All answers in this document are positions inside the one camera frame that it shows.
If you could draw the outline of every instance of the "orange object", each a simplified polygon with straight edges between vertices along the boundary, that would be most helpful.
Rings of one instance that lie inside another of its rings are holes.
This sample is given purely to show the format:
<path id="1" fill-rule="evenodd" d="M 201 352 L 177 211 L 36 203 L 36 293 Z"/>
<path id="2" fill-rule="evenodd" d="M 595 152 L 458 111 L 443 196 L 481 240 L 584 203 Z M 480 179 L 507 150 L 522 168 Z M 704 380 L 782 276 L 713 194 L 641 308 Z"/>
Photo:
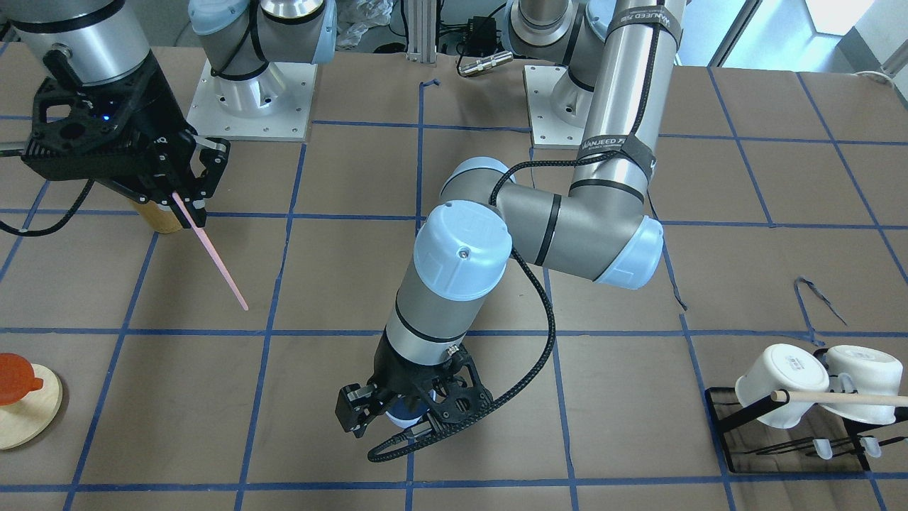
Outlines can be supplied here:
<path id="1" fill-rule="evenodd" d="M 16 403 L 43 386 L 44 380 L 35 378 L 35 370 L 27 360 L 13 353 L 0 353 L 0 406 Z"/>

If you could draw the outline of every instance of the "wooden coaster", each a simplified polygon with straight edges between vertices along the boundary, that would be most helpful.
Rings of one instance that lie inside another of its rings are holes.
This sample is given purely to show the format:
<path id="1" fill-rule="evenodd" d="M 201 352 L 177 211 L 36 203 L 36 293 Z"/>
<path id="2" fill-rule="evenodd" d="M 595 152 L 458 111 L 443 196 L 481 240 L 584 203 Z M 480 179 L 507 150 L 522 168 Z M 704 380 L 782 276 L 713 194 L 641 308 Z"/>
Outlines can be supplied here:
<path id="1" fill-rule="evenodd" d="M 0 406 L 0 449 L 11 449 L 28 442 L 54 420 L 63 402 L 60 378 L 47 367 L 32 364 L 35 376 L 44 387 L 29 392 L 22 400 Z"/>

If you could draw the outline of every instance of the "pink stick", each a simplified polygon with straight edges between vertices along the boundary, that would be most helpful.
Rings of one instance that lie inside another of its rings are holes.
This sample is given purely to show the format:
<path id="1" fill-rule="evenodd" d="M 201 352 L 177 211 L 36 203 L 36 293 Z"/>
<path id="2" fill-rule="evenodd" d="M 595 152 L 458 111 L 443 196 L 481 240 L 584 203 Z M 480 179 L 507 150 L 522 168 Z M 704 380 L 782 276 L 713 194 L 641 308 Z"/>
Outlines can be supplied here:
<path id="1" fill-rule="evenodd" d="M 202 246 L 204 246 L 205 250 L 208 251 L 208 255 L 212 257 L 214 265 L 218 267 L 219 271 L 221 271 L 221 275 L 224 277 L 224 280 L 227 281 L 227 286 L 230 286 L 231 291 L 233 291 L 233 295 L 236 296 L 237 300 L 239 300 L 240 306 L 242 306 L 242 310 L 249 310 L 249 306 L 246 305 L 245 298 L 243 298 L 242 294 L 240 293 L 240 288 L 236 286 L 235 282 L 233 282 L 233 277 L 231 277 L 230 272 L 227 271 L 227 266 L 224 264 L 221 256 L 218 255 L 218 251 L 214 249 L 214 244 L 212 244 L 212 240 L 208 237 L 208 234 L 205 233 L 204 229 L 197 226 L 192 220 L 192 217 L 189 216 L 189 211 L 186 210 L 186 205 L 183 204 L 183 199 L 180 197 L 180 195 L 176 192 L 173 192 L 171 197 L 173 197 L 173 200 L 176 201 L 176 204 L 180 208 L 180 211 L 183 213 L 183 216 L 185 216 L 186 220 L 189 221 L 189 225 L 192 226 L 192 230 L 195 232 L 195 235 L 199 236 L 199 241 L 202 242 Z"/>

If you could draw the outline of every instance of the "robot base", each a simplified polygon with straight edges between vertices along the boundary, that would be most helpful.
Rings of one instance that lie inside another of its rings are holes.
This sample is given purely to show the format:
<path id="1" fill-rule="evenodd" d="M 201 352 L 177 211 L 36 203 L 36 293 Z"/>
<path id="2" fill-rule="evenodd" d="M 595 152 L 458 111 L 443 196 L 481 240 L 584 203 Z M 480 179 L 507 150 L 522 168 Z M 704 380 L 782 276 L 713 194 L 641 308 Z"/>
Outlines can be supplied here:
<path id="1" fill-rule="evenodd" d="M 537 149 L 577 149 L 583 140 L 583 124 L 564 122 L 552 107 L 555 84 L 568 70 L 563 65 L 525 65 L 529 124 L 533 129 L 533 147 Z"/>
<path id="2" fill-rule="evenodd" d="M 315 92 L 315 73 L 312 64 L 274 63 L 283 73 L 292 97 L 283 110 L 261 117 L 231 115 L 219 104 L 212 79 L 212 67 L 205 61 L 199 86 L 192 97 L 192 107 L 186 119 L 202 136 L 219 136 L 230 140 L 262 140 L 272 142 L 305 142 L 309 128 L 312 95 Z"/>

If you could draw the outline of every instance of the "black cable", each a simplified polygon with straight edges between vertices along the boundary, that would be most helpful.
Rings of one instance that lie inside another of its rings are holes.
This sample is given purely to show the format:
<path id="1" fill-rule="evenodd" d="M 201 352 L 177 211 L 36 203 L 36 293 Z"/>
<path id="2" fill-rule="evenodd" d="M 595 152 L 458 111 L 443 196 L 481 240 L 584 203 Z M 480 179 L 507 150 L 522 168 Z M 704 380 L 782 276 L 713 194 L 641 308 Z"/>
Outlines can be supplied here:
<path id="1" fill-rule="evenodd" d="M 488 408 L 486 408 L 485 410 L 480 412 L 479 414 L 471 416 L 467 420 L 465 420 L 459 424 L 456 424 L 456 425 L 452 426 L 450 429 L 446 429 L 445 431 L 443 431 L 437 435 L 424 437 L 408 446 L 404 446 L 399 449 L 395 449 L 388 453 L 382 453 L 382 451 L 384 451 L 385 449 L 387 449 L 390 446 L 400 444 L 402 442 L 406 442 L 407 433 L 405 430 L 404 432 L 398 433 L 395 436 L 392 436 L 391 438 L 385 440 L 381 444 L 373 447 L 367 454 L 367 458 L 369 459 L 369 461 L 371 461 L 372 463 L 390 461 L 392 459 L 395 459 L 395 458 L 398 458 L 401 456 L 405 456 L 405 455 L 408 455 L 409 453 L 418 451 L 423 447 L 431 446 L 432 444 L 440 442 L 441 440 L 444 440 L 445 438 L 448 438 L 449 436 L 453 436 L 453 435 L 456 435 L 457 433 L 460 433 L 464 429 L 467 429 L 468 427 L 473 426 L 474 424 L 476 424 L 477 422 L 482 420 L 484 417 L 488 416 L 495 410 L 504 406 L 508 401 L 513 399 L 514 396 L 519 394 L 520 391 L 522 391 L 527 385 L 529 385 L 529 382 L 533 381 L 533 378 L 535 378 L 536 375 L 538 375 L 539 372 L 542 371 L 542 368 L 545 366 L 546 362 L 548 362 L 548 358 L 552 354 L 552 350 L 555 349 L 555 332 L 556 332 L 555 311 L 552 309 L 552 303 L 548 299 L 548 295 L 546 294 L 545 288 L 542 286 L 542 284 L 539 283 L 539 280 L 536 278 L 536 276 L 533 275 L 533 271 L 529 268 L 527 261 L 525 261 L 524 258 L 522 256 L 520 256 L 520 253 L 518 253 L 518 251 L 515 249 L 511 249 L 511 256 L 514 257 L 514 260 L 517 261 L 518 265 L 520 265 L 520 269 L 522 269 L 523 272 L 525 274 L 527 274 L 527 277 L 529 278 L 530 282 L 533 283 L 533 287 L 536 289 L 536 292 L 539 294 L 539 299 L 542 301 L 542 306 L 546 309 L 546 319 L 548 321 L 548 337 L 546 338 L 546 345 L 542 349 L 542 355 L 539 356 L 539 360 L 536 361 L 536 364 L 534 364 L 529 369 L 529 371 L 527 371 L 527 374 L 525 376 L 523 376 L 522 378 L 520 378 L 520 381 L 518 381 L 514 386 L 512 386 L 508 390 L 508 392 L 502 394 L 501 397 L 499 397 L 495 401 L 492 401 L 492 404 Z"/>
<path id="2" fill-rule="evenodd" d="M 492 11 L 492 13 L 490 15 L 486 16 L 486 19 L 482 20 L 482 23 L 480 23 L 479 26 L 477 26 L 473 30 L 473 32 L 470 33 L 470 35 L 467 37 L 467 39 L 463 42 L 463 48 L 460 51 L 458 51 L 458 54 L 460 55 L 460 57 L 458 57 L 457 63 L 454 65 L 454 68 L 457 70 L 457 74 L 461 78 L 469 78 L 469 76 L 466 76 L 460 72 L 460 64 L 463 62 L 463 54 L 464 54 L 464 52 L 467 51 L 467 46 L 469 46 L 469 42 L 473 40 L 473 35 L 476 35 L 477 32 L 480 32 L 482 30 L 482 28 L 486 26 L 486 24 L 489 22 L 489 20 L 492 19 L 492 16 L 498 14 L 498 11 L 500 11 L 501 9 L 504 9 L 505 5 L 507 5 L 507 4 L 499 5 L 494 11 Z"/>
<path id="3" fill-rule="evenodd" d="M 230 64 L 233 62 L 233 59 L 236 58 L 237 54 L 240 53 L 242 46 L 246 44 L 246 39 L 249 38 L 249 35 L 252 33 L 252 27 L 255 25 L 255 16 L 259 13 L 259 0 L 252 0 L 249 4 L 249 23 L 246 25 L 245 32 L 242 33 L 240 42 L 233 48 L 230 52 L 230 56 L 227 57 L 227 62 L 224 63 L 220 71 L 214 69 L 214 64 L 212 64 L 212 76 L 220 76 L 224 69 L 230 67 Z"/>
<path id="4" fill-rule="evenodd" d="M 400 19 L 403 20 L 403 33 L 404 38 L 407 39 L 407 50 L 410 50 L 410 27 L 407 25 L 407 13 L 404 8 L 404 0 L 400 0 Z"/>
<path id="5" fill-rule="evenodd" d="M 69 210 L 63 215 L 63 218 L 61 218 L 60 221 L 57 222 L 56 224 L 53 224 L 50 227 L 47 227 L 46 229 L 40 229 L 37 231 L 25 231 L 25 230 L 16 229 L 7 224 L 4 224 L 3 222 L 0 222 L 0 231 L 4 231 L 11 235 L 17 235 L 17 236 L 21 236 L 21 237 L 38 237 L 38 236 L 52 235 L 53 233 L 62 229 L 63 226 L 66 225 L 67 222 L 69 222 L 69 219 L 72 218 L 73 215 L 75 215 L 75 212 L 79 210 L 79 207 L 82 206 L 82 202 L 84 202 L 85 198 L 88 196 L 88 192 L 90 192 L 92 190 L 92 185 L 94 185 L 93 179 L 89 179 L 88 181 L 85 182 L 85 187 L 82 189 L 82 192 L 79 194 L 79 196 L 76 197 L 75 202 L 73 203 L 73 206 L 69 208 Z"/>

